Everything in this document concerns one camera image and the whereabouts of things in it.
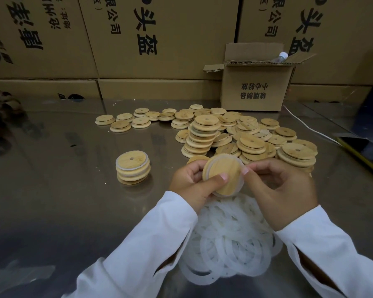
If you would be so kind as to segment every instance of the white jacket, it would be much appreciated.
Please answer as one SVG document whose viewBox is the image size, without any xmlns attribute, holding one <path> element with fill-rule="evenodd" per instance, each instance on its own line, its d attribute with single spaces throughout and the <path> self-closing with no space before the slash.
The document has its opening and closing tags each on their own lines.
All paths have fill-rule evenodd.
<svg viewBox="0 0 373 298">
<path fill-rule="evenodd" d="M 166 191 L 116 250 L 78 276 L 76 291 L 66 297 L 156 297 L 167 272 L 184 251 L 197 220 L 195 211 L 181 196 Z M 373 261 L 356 252 L 351 238 L 329 220 L 321 206 L 276 233 L 287 246 L 292 261 L 322 297 L 373 298 Z M 344 295 L 321 284 L 305 270 L 296 247 Z M 174 262 L 155 273 L 177 250 Z"/>
</svg>

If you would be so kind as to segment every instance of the open cardboard box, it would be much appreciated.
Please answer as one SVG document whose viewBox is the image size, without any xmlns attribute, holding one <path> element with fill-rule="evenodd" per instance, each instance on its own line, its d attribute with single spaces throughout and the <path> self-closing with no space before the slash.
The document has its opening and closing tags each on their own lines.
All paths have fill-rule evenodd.
<svg viewBox="0 0 373 298">
<path fill-rule="evenodd" d="M 229 43 L 223 64 L 205 65 L 204 72 L 224 71 L 221 107 L 239 111 L 280 111 L 296 65 L 315 54 L 296 52 L 271 63 L 283 51 L 280 43 Z"/>
</svg>

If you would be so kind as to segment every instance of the cardboard box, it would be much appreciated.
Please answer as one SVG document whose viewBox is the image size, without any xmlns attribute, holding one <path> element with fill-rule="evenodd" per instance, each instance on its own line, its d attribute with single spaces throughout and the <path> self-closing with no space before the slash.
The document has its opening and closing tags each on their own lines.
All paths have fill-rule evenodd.
<svg viewBox="0 0 373 298">
<path fill-rule="evenodd" d="M 78 0 L 0 0 L 0 78 L 97 78 Z"/>
<path fill-rule="evenodd" d="M 224 64 L 206 65 L 205 72 L 224 70 L 221 106 L 227 110 L 280 111 L 294 66 L 314 56 L 297 52 L 272 63 L 283 51 L 280 43 L 230 43 Z"/>
<path fill-rule="evenodd" d="M 244 0 L 238 42 L 316 53 L 292 83 L 373 85 L 373 0 Z"/>
<path fill-rule="evenodd" d="M 219 100 L 221 81 L 99 79 L 103 99 Z"/>
<path fill-rule="evenodd" d="M 239 0 L 79 0 L 100 78 L 213 79 Z"/>
<path fill-rule="evenodd" d="M 369 94 L 371 86 L 322 86 L 322 85 L 293 85 L 289 86 L 285 100 L 301 102 L 343 102 L 360 105 Z"/>
<path fill-rule="evenodd" d="M 0 91 L 19 99 L 29 112 L 104 113 L 95 80 L 0 79 Z"/>
</svg>

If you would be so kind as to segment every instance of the white wire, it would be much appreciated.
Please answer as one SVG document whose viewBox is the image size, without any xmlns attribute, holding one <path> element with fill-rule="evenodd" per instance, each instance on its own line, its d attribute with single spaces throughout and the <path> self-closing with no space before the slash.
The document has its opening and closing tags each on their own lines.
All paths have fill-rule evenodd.
<svg viewBox="0 0 373 298">
<path fill-rule="evenodd" d="M 295 119 L 297 119 L 298 121 L 300 121 L 307 129 L 309 129 L 309 130 L 311 130 L 311 131 L 313 131 L 313 132 L 315 132 L 315 133 L 317 133 L 317 134 L 319 134 L 319 135 L 321 135 L 321 136 L 323 136 L 323 137 L 325 137 L 325 138 L 327 138 L 327 139 L 329 139 L 330 141 L 333 141 L 334 143 L 336 143 L 336 144 L 338 144 L 338 145 L 341 145 L 340 143 L 338 143 L 336 140 L 334 140 L 334 139 L 332 139 L 332 138 L 330 138 L 330 137 L 328 137 L 328 136 L 326 136 L 326 135 L 324 135 L 324 134 L 322 134 L 322 133 L 319 133 L 318 131 L 316 131 L 316 130 L 313 130 L 313 129 L 311 129 L 308 125 L 306 125 L 300 118 L 298 118 L 296 115 L 294 115 L 292 112 L 290 112 L 289 111 L 289 109 L 285 106 L 285 105 L 283 105 L 284 106 L 284 108 L 290 113 L 290 115 L 292 115 Z"/>
</svg>

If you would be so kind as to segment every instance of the wall of boxes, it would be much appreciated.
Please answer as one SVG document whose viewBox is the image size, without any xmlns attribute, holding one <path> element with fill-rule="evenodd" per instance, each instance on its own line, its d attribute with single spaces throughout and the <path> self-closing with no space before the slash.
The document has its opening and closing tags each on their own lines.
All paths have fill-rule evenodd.
<svg viewBox="0 0 373 298">
<path fill-rule="evenodd" d="M 219 99 L 221 75 L 203 67 L 234 41 L 317 54 L 288 100 L 359 104 L 373 86 L 373 0 L 0 0 L 0 90 Z"/>
</svg>

